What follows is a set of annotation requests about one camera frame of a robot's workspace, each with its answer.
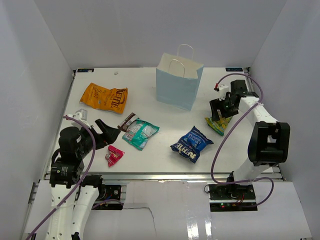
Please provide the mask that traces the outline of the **light blue paper bag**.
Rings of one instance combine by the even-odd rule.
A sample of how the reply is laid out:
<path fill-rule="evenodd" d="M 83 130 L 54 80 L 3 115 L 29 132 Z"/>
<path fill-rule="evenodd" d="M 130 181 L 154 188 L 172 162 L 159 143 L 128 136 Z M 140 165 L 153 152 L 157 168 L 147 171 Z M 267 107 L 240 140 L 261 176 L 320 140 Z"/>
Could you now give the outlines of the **light blue paper bag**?
<path fill-rule="evenodd" d="M 195 50 L 191 58 L 180 55 L 180 44 L 177 54 L 164 53 L 155 70 L 156 99 L 159 102 L 191 111 L 196 100 L 204 65 L 194 61 Z"/>

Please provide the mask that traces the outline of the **right blue corner label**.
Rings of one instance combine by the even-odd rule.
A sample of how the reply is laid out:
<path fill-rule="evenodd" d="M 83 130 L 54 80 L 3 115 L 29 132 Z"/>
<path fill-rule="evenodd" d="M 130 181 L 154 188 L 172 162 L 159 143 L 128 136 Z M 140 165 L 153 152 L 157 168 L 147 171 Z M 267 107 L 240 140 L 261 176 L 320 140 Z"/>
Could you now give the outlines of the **right blue corner label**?
<path fill-rule="evenodd" d="M 243 69 L 241 67 L 226 67 L 225 70 L 227 72 L 242 72 Z"/>

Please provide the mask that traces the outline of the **yellow green snack packet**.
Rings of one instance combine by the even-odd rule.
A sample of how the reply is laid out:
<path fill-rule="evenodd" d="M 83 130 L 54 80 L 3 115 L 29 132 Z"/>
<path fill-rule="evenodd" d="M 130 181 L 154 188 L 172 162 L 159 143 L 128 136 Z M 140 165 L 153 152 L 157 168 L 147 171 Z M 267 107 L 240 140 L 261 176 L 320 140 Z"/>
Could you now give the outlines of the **yellow green snack packet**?
<path fill-rule="evenodd" d="M 232 118 L 232 116 L 227 118 L 223 117 L 218 121 L 212 121 L 210 117 L 205 117 L 204 119 L 210 128 L 223 137 Z"/>

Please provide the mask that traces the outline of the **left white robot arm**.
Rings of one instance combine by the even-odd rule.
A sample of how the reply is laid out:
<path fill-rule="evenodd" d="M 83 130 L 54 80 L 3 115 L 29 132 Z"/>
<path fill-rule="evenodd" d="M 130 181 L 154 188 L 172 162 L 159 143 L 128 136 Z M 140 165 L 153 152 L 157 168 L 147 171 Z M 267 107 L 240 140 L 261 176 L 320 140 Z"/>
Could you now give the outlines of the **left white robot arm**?
<path fill-rule="evenodd" d="M 89 153 L 114 143 L 120 134 L 117 128 L 95 121 L 101 133 L 76 120 L 59 133 L 59 148 L 51 158 L 50 192 L 52 215 L 47 240 L 81 240 L 91 209 L 96 200 L 105 196 L 106 187 L 100 175 L 88 175 L 83 159 Z"/>

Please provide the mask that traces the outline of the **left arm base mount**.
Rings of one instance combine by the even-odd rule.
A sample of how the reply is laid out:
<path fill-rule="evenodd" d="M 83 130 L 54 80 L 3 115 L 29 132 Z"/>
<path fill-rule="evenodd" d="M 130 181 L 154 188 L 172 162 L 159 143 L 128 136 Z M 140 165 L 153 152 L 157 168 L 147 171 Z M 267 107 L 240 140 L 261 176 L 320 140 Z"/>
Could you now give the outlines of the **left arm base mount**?
<path fill-rule="evenodd" d="M 102 203 L 105 200 L 121 200 L 121 185 L 105 185 L 102 184 L 101 193 L 99 194 L 95 204 L 99 204 L 95 207 L 95 210 L 117 210 L 123 209 L 122 205 L 116 201 L 110 201 Z"/>

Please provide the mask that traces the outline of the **left blue corner label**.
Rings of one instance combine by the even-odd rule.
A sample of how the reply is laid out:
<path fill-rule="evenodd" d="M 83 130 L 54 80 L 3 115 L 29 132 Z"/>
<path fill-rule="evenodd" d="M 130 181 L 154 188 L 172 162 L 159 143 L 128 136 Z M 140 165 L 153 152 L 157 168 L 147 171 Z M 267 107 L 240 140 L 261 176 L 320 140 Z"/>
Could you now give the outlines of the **left blue corner label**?
<path fill-rule="evenodd" d="M 76 70 L 77 73 L 93 73 L 94 72 L 94 68 L 78 68 Z"/>

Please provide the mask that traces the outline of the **teal candy bag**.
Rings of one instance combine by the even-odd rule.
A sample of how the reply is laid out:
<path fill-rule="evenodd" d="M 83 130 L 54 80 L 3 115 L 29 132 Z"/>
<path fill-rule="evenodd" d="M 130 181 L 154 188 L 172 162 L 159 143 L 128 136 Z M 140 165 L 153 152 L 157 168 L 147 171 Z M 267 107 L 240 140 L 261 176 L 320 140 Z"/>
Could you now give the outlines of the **teal candy bag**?
<path fill-rule="evenodd" d="M 149 138 L 156 134 L 159 129 L 158 126 L 138 118 L 128 127 L 122 139 L 137 150 L 142 151 Z"/>

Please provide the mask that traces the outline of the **blue corner label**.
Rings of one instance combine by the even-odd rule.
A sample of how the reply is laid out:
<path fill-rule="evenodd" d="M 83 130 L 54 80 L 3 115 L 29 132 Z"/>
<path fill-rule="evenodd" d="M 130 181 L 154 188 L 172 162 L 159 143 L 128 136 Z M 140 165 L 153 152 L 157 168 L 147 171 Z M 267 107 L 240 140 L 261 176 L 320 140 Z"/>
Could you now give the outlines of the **blue corner label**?
<path fill-rule="evenodd" d="M 93 73 L 94 72 L 94 68 L 78 68 L 76 70 L 77 73 Z"/>
<path fill-rule="evenodd" d="M 226 67 L 225 70 L 227 72 L 242 72 L 243 69 L 241 67 Z"/>

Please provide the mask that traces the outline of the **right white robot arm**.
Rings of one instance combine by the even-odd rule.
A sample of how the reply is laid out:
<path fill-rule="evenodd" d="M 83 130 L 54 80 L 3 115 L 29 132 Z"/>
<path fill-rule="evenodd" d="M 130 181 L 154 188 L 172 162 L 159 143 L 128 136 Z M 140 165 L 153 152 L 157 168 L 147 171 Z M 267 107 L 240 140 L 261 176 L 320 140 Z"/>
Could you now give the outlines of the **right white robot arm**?
<path fill-rule="evenodd" d="M 248 119 L 253 127 L 247 159 L 229 175 L 225 187 L 226 195 L 236 200 L 243 195 L 243 186 L 250 185 L 265 170 L 286 162 L 291 127 L 268 113 L 261 103 L 262 94 L 248 91 L 245 80 L 234 80 L 230 86 L 216 84 L 214 89 L 219 97 L 209 103 L 213 120 L 242 112 L 240 119 Z"/>

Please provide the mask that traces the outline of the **orange Kettle chips bag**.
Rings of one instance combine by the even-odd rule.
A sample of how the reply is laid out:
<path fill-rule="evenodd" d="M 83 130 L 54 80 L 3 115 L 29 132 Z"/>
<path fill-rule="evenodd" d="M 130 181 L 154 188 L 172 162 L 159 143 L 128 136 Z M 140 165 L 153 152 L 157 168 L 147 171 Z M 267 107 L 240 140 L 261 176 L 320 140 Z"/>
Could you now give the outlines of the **orange Kettle chips bag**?
<path fill-rule="evenodd" d="M 96 110 L 111 111 L 122 114 L 128 99 L 128 88 L 108 89 L 90 83 L 79 102 Z"/>

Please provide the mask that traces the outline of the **red pink snack packet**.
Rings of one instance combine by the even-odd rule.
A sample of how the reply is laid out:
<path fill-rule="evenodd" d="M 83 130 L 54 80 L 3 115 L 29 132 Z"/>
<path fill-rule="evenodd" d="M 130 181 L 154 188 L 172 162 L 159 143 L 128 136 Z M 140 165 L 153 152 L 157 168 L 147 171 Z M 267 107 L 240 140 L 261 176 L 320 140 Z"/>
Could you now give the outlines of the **red pink snack packet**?
<path fill-rule="evenodd" d="M 124 151 L 109 145 L 107 148 L 107 154 L 105 155 L 108 167 L 110 168 L 114 166 L 124 155 Z"/>

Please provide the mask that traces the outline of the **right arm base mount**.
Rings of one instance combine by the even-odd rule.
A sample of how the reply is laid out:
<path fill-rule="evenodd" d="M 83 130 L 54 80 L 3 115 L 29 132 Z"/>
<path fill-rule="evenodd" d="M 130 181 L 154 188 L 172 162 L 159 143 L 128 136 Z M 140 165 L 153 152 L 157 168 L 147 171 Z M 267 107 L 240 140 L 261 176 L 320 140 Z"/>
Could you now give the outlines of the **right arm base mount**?
<path fill-rule="evenodd" d="M 203 190 L 208 194 L 210 211 L 212 213 L 258 210 L 253 185 L 207 184 Z"/>

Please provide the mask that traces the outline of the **brown chocolate snack packet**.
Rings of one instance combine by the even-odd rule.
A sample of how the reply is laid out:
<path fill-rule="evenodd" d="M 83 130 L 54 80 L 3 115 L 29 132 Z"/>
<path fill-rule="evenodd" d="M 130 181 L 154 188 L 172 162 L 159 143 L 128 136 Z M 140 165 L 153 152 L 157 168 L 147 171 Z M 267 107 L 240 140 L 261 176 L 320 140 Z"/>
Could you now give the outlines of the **brown chocolate snack packet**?
<path fill-rule="evenodd" d="M 139 117 L 132 112 L 117 126 L 117 128 L 123 132 L 127 132 L 130 125 L 133 124 L 138 118 Z"/>

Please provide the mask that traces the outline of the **aluminium front rail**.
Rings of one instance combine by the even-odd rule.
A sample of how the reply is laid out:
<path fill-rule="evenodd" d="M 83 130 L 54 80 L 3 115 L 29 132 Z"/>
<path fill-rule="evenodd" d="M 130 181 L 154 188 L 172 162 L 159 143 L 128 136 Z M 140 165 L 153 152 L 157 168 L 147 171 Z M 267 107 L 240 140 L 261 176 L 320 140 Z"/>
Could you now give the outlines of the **aluminium front rail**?
<path fill-rule="evenodd" d="M 101 175 L 105 181 L 205 181 L 210 182 L 212 177 L 209 173 L 88 173 L 88 175 Z M 215 179 L 224 181 L 230 173 L 215 174 Z M 258 176 L 268 177 L 273 180 L 283 180 L 280 170 L 276 172 L 262 173 Z"/>

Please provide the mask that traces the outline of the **blue Kettle chips bag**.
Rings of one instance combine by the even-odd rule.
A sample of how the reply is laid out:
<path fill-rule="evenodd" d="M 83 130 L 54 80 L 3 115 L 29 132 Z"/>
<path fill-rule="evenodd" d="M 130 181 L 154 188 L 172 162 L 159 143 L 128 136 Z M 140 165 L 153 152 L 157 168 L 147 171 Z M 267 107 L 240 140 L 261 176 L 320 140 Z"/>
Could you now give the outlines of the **blue Kettle chips bag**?
<path fill-rule="evenodd" d="M 201 155 L 201 151 L 208 145 L 213 144 L 212 140 L 208 139 L 199 129 L 193 126 L 188 133 L 172 144 L 170 148 L 181 157 L 195 164 Z"/>

